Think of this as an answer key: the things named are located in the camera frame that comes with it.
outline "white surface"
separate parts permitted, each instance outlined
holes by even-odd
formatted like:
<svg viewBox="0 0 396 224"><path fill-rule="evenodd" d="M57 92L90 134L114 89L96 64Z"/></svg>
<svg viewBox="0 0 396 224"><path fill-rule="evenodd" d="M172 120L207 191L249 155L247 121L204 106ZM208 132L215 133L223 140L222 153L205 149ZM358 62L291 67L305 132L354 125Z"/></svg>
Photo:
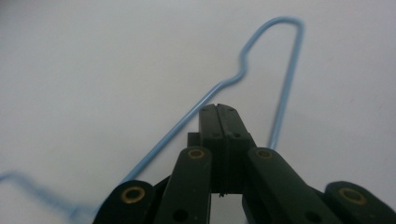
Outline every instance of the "white surface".
<svg viewBox="0 0 396 224"><path fill-rule="evenodd" d="M73 202L99 204L215 83L265 21L305 22L278 152L307 184L347 180L396 208L396 2L1 1L0 168ZM271 29L241 83L212 103L236 108L265 146L294 30ZM190 123L141 179L169 175ZM0 186L0 223L64 223ZM240 198L212 223L243 223Z"/></svg>

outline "brass screw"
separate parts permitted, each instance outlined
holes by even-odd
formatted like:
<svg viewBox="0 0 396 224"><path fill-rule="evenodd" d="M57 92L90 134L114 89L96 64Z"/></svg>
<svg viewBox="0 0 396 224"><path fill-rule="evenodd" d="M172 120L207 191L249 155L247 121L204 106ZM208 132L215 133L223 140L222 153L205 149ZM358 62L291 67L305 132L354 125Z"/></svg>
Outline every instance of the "brass screw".
<svg viewBox="0 0 396 224"><path fill-rule="evenodd" d="M367 204L367 198L355 189L341 188L338 193L350 203L364 205Z"/></svg>
<svg viewBox="0 0 396 224"><path fill-rule="evenodd" d="M192 149L189 151L189 156L192 159L201 159L203 156L205 155L205 153L198 148Z"/></svg>
<svg viewBox="0 0 396 224"><path fill-rule="evenodd" d="M137 203L142 200L146 195L144 189L138 186L133 186L128 189L125 189L121 194L121 199L125 203Z"/></svg>
<svg viewBox="0 0 396 224"><path fill-rule="evenodd" d="M256 155L264 160L271 160L273 158L273 154L269 150L265 149L257 150Z"/></svg>

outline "blue wire hanger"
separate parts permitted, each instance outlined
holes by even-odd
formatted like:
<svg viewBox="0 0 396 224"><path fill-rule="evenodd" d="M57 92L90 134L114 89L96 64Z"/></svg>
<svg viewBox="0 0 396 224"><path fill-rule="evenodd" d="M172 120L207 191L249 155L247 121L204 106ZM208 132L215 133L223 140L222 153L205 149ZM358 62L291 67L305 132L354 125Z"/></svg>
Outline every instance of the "blue wire hanger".
<svg viewBox="0 0 396 224"><path fill-rule="evenodd" d="M269 140L269 148L276 149L276 142L280 134L280 128L282 120L285 114L286 105L290 95L290 88L293 81L294 71L297 64L298 56L300 53L300 47L303 41L304 25L303 23L294 18L290 17L277 17L269 20L263 26L261 26L256 33L249 39L246 45L242 48L239 55L240 70L234 76L225 79L214 86L196 105L173 127L160 142L136 165L136 167L127 175L121 183L136 179L138 175L152 162L152 160L158 155L158 153L175 137L175 135L187 124L188 121L219 91L222 89L235 84L240 81L248 70L248 52L259 39L259 37L271 26L287 23L296 26L297 35L294 40L292 53L290 55L290 61L286 73L286 77L283 83L282 92L280 95L279 103L276 110L276 116L274 119L271 137ZM12 181L16 185L20 186L24 191L30 195L39 199L40 202L47 205L48 207L54 208L61 211L67 216L70 223L81 224L85 223L84 220L93 218L97 209L91 208L85 204L74 204L68 202L65 198L59 197L51 193L47 189L40 188L33 180L28 176L20 174L18 172L8 172L0 174L0 183L4 181Z"/></svg>

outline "white background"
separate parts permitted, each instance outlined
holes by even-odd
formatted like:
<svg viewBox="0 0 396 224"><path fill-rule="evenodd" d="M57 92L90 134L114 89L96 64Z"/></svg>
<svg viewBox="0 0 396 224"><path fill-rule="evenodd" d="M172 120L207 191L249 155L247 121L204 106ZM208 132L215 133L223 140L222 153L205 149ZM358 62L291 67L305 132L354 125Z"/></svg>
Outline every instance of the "white background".
<svg viewBox="0 0 396 224"><path fill-rule="evenodd" d="M278 152L319 190L364 186L396 208L396 2L0 2L0 168L75 203L99 204L197 100L236 74L264 22L306 33ZM212 103L236 108L259 146L275 112L295 30L269 30L250 70ZM173 169L193 120L139 179ZM212 223L243 223L240 197L213 197ZM65 223L12 183L0 223Z"/></svg>

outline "wire hanger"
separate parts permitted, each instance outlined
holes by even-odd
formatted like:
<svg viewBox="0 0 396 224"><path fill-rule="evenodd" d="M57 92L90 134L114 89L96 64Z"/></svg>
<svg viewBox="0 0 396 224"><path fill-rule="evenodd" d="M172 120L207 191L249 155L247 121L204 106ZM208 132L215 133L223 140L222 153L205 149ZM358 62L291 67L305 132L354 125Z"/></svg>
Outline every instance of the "wire hanger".
<svg viewBox="0 0 396 224"><path fill-rule="evenodd" d="M268 143L269 148L276 149L277 139L280 134L280 128L282 125L283 117L286 110L286 105L290 95L290 88L293 81L294 71L297 64L298 56L300 53L300 47L303 41L304 25L303 23L295 18L291 17L277 17L269 20L262 25L256 33L249 39L246 45L242 48L239 55L240 70L234 76L227 78L217 85L215 85L196 105L173 127L160 142L136 165L136 167L123 178L121 183L135 179L138 175L152 162L152 160L158 155L158 153L175 137L175 135L189 122L192 117L219 91L229 87L238 81L240 81L248 70L248 52L254 46L259 37L271 26L280 23L287 23L294 25L297 28L297 34L295 36L293 49L290 55L290 61L285 76L285 80L282 87L282 92L279 98L276 116L274 119L271 137ZM7 172L0 174L0 183L4 181L12 181L16 185L20 186L24 191L39 199L40 202L44 203L50 208L57 209L67 216L70 223L80 224L84 223L84 218L93 217L96 214L97 209L91 208L85 204L75 204L68 202L65 198L59 197L49 190L40 188L33 180L28 176L23 175L19 172Z"/></svg>

